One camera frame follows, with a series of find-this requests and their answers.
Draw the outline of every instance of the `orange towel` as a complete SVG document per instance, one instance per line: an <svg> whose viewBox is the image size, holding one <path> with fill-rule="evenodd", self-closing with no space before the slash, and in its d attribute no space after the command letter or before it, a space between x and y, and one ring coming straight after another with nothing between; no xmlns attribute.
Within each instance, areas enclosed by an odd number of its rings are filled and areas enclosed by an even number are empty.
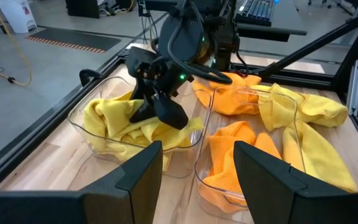
<svg viewBox="0 0 358 224"><path fill-rule="evenodd" d="M235 141L244 141L281 159L270 136L266 133L260 133L256 136L254 130L246 121L232 123L211 136L209 146L211 148L213 169L209 177L203 180L204 183L211 187L200 185L198 190L203 198L226 213L235 212L241 206L246 206L234 165L233 150ZM223 195L220 190L216 190L213 187L228 190L234 192L234 194L228 192Z"/></svg>
<svg viewBox="0 0 358 224"><path fill-rule="evenodd" d="M261 78L255 75L248 75L245 78L240 77L235 73L226 73L233 83L231 85L223 85L215 82L209 82L209 87L204 86L198 81L193 81L193 89L197 98L205 106L209 106L210 98L197 90L208 92L211 96L214 95L213 110L225 115L237 114L259 114L258 96L253 93L253 90L246 90L253 85L260 83Z"/></svg>

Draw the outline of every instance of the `microfiber towel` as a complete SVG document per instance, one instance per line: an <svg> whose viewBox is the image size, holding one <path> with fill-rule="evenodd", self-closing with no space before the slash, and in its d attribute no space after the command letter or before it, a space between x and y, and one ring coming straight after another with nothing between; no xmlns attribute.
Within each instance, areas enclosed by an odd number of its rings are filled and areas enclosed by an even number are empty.
<svg viewBox="0 0 358 224"><path fill-rule="evenodd" d="M260 116L268 131L289 125L294 120L331 128L343 124L347 118L344 105L323 96L296 93L276 83L272 86L254 85L252 88L275 93L270 98L259 98Z"/></svg>
<svg viewBox="0 0 358 224"><path fill-rule="evenodd" d="M241 87L251 87L259 84L261 78L255 75L248 75L245 78L235 73L225 73L232 80L231 85L223 85L215 82L209 82L209 86L204 86L198 81L193 81L193 89L197 98L205 106L209 106L210 98L202 94L203 90L211 96L214 95L213 110L225 115L237 114L259 114L258 96L250 94L251 90L244 90Z"/></svg>
<svg viewBox="0 0 358 224"><path fill-rule="evenodd" d="M219 129L213 136L209 137L213 168L203 182L211 187L200 185L198 190L203 198L226 213L241 209L234 204L246 206L234 165L233 150L235 141L244 141L281 159L270 136L267 133L260 133L256 136L254 130L246 121L232 123L225 128ZM230 193L223 195L221 191L214 188L228 190L238 195Z"/></svg>
<svg viewBox="0 0 358 224"><path fill-rule="evenodd" d="M296 121L296 130L301 152L296 146L295 125L292 123L285 128L283 133L284 161L317 179L348 192L355 192L356 183L335 148L316 130L302 121Z"/></svg>
<svg viewBox="0 0 358 224"><path fill-rule="evenodd" d="M172 128L157 117L131 123L129 119L143 103L143 100L129 100L131 94L129 92L113 99L95 99L85 108L84 127L92 134L88 135L88 141L98 154L112 154L124 162L153 141L162 141L163 150L189 147L189 135L204 128L201 118L189 120L182 130ZM163 155L164 171L168 169L171 156L172 152Z"/></svg>

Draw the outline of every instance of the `white container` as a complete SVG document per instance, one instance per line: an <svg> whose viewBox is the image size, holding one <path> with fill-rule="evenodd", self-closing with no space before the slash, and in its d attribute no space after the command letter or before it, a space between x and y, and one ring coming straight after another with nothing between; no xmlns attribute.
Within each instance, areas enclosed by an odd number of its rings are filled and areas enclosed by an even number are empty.
<svg viewBox="0 0 358 224"><path fill-rule="evenodd" d="M189 92L183 92L180 97L174 98L173 100L182 100L182 102L187 102L189 105L182 105L189 119L191 118L201 118L204 126L208 123L209 111L210 108L205 108L202 104L197 100L195 91L191 88L187 88L188 83L181 86L180 90L189 90ZM118 164L121 164L123 161L120 161L116 156L111 154L100 154L97 150L94 149L94 146L89 138L98 138L102 139L105 142L120 144L122 146L131 146L138 147L142 149L142 146L131 145L126 142L120 142L113 139L106 138L105 136L97 136L85 129L84 126L84 115L85 108L89 104L89 102L93 99L97 98L115 98L121 96L123 94L128 93L133 90L134 86L131 85L127 80L122 77L110 77L103 80L97 87L95 87L88 95L86 95L69 113L68 120L74 126L74 128L79 132L79 134L83 137L83 139L88 143L89 149L92 150L93 155L100 159L109 160ZM209 98L211 101L211 95L209 93L204 92L202 90L198 90L198 94L204 94L205 98ZM172 154L172 158L170 161L170 165L168 169L163 172L166 175L176 177L176 178L184 178L193 173L193 168L196 160L198 159L199 149L201 142L203 140L203 132L204 129L193 131L190 135L191 145L188 147L174 147L172 149L164 150L164 154Z"/></svg>
<svg viewBox="0 0 358 224"><path fill-rule="evenodd" d="M16 34L26 34L37 27L26 0L0 0L0 9Z"/></svg>

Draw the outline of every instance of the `gray floor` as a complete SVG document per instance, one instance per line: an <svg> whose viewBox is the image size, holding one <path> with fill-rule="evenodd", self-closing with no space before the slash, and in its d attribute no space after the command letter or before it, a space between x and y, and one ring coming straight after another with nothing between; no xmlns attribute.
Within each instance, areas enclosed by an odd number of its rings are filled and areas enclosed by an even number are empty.
<svg viewBox="0 0 358 224"><path fill-rule="evenodd" d="M300 9L300 17L307 27L307 36L292 36L288 43L243 38L241 48L259 52L256 55L261 57L269 57L264 55L266 53L288 55L325 32L341 25L349 17L336 6L326 9L317 2L312 6L307 6L306 0L296 2L296 5ZM30 6L36 22L40 26L131 37L137 36L142 31L137 10L114 17L90 19L68 16L64 0L36 0ZM163 13L153 12L152 14L154 19L157 19ZM158 31L161 25L162 21L157 24ZM25 35L15 35L15 37L30 60L33 69L33 82L28 87L21 87L11 85L5 79L0 78L0 149L79 85L78 72L82 68L98 68L131 41L131 39L123 38L119 44L106 53L96 54L25 40ZM309 55L308 58L341 61L347 50L345 47L328 46ZM28 79L28 71L21 58L10 44L7 36L1 31L0 66L4 67L6 73L17 80L25 82ZM323 64L323 67L326 70L334 70L333 66L329 64Z"/></svg>

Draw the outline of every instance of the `wooden surface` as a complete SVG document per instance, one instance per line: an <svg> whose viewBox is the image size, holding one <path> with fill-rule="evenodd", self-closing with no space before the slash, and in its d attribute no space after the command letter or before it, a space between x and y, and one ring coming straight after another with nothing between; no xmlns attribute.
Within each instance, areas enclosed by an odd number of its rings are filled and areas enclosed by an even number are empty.
<svg viewBox="0 0 358 224"><path fill-rule="evenodd" d="M246 62L252 65L267 65L272 61L266 58L245 58ZM295 63L290 68L307 72L324 72L320 65L312 63ZM123 65L111 74L111 76L116 75L129 77ZM333 92L286 87L339 101ZM191 108L194 102L186 103L187 107ZM324 128L318 125L313 127L336 148L358 185L358 133L352 121L347 119L337 128ZM115 167L117 164L111 161L92 156L88 145L66 119L0 184L0 190L78 190ZM185 178L164 175L154 223L233 223L209 215L200 207L196 183L194 174ZM243 213L242 216L240 220L252 223L249 214Z"/></svg>

